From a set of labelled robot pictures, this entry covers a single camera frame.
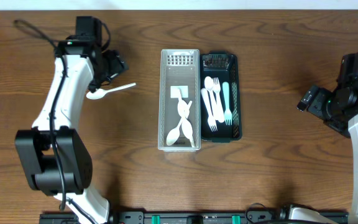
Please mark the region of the white spoon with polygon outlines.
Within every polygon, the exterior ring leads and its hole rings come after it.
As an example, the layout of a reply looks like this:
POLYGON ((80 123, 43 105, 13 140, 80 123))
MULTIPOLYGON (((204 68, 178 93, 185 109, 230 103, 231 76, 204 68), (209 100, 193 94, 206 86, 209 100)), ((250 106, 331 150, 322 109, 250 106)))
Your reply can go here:
POLYGON ((214 82, 211 77, 205 77, 204 87, 208 90, 208 93, 209 93, 213 116, 214 116, 215 120, 218 121, 218 119, 219 119, 218 109, 217 109, 217 105, 216 105, 216 99, 215 99, 214 93, 213 93, 214 82))
POLYGON ((181 128, 182 132, 187 139, 190 140, 190 144, 192 147, 195 147, 194 139, 193 139, 193 128, 191 123, 186 119, 181 117, 181 128))
POLYGON ((112 88, 112 89, 109 89, 109 90, 104 90, 104 89, 100 88, 100 89, 97 89, 93 93, 89 91, 86 94, 86 97, 89 100, 98 100, 98 99, 102 99, 108 93, 112 93, 114 91, 125 90, 125 89, 133 87, 133 86, 136 86, 136 83, 130 83, 130 84, 122 85, 122 86, 115 87, 115 88, 112 88))

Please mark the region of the white spoon bowl down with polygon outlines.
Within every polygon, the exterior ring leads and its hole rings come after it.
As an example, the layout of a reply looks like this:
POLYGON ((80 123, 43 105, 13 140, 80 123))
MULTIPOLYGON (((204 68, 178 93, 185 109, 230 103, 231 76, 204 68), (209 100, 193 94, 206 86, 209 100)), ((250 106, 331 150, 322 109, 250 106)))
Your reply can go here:
POLYGON ((182 118, 186 118, 186 119, 188 118, 190 109, 184 100, 178 100, 177 110, 178 110, 178 114, 182 118))

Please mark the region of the white spoon bowl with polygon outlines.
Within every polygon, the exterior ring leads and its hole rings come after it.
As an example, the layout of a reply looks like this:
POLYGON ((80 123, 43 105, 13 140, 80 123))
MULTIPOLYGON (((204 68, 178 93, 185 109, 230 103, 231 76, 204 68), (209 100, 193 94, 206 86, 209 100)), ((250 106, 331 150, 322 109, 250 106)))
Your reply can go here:
MULTIPOLYGON (((187 104, 189 107, 191 107, 192 101, 189 101, 189 103, 187 103, 187 104)), ((180 136, 181 122, 182 122, 182 120, 180 119, 178 125, 168 133, 167 138, 166 138, 166 144, 168 146, 171 146, 178 140, 178 138, 180 136)))

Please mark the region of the white fork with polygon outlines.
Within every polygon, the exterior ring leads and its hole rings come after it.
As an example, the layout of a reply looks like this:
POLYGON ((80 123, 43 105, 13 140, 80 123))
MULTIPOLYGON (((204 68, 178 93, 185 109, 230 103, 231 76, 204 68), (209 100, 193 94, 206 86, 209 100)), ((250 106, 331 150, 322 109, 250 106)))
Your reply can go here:
POLYGON ((225 111, 224 111, 224 119, 226 125, 232 125, 232 113, 230 110, 229 104, 229 84, 228 82, 224 82, 223 85, 223 95, 224 95, 224 103, 225 103, 225 111))
POLYGON ((209 125, 209 128, 212 132, 217 131, 217 126, 216 126, 216 120, 213 116, 213 113, 211 111, 211 105, 210 105, 210 100, 209 100, 209 96, 208 96, 208 91, 205 88, 201 89, 201 96, 203 98, 207 113, 208 113, 208 118, 207 118, 207 122, 209 125))
POLYGON ((218 110, 218 121, 220 123, 225 122, 224 119, 224 112, 223 112, 223 107, 222 107, 222 103, 221 103, 221 97, 220 97, 220 91, 221 91, 221 86, 220 86, 220 82, 218 78, 213 78, 213 91, 216 95, 216 107, 218 110))

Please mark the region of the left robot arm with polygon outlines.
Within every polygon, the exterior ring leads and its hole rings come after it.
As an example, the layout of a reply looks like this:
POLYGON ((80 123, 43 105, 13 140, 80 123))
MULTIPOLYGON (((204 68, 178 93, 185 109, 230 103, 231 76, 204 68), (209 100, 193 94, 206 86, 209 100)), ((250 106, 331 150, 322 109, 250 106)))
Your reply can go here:
POLYGON ((116 223, 117 218, 91 183, 93 163, 77 128, 87 93, 96 93, 128 69, 102 34, 107 25, 93 16, 76 18, 75 34, 53 40, 36 26, 16 19, 21 31, 53 47, 55 70, 45 104, 30 129, 19 130, 15 147, 29 187, 60 201, 78 223, 116 223))

